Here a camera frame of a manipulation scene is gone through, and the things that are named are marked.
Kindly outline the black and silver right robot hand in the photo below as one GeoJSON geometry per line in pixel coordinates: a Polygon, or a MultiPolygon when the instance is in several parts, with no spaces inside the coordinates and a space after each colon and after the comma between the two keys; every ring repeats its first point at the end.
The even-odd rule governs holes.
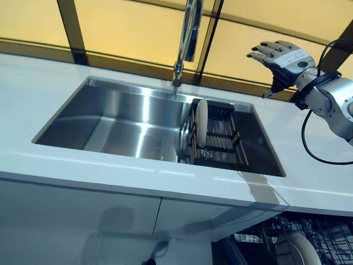
{"type": "Polygon", "coordinates": [[[302,72],[315,67],[313,57],[303,49],[287,41],[263,41],[252,48],[247,57],[261,63],[272,73],[271,88],[263,93],[263,98],[295,85],[302,72]]]}

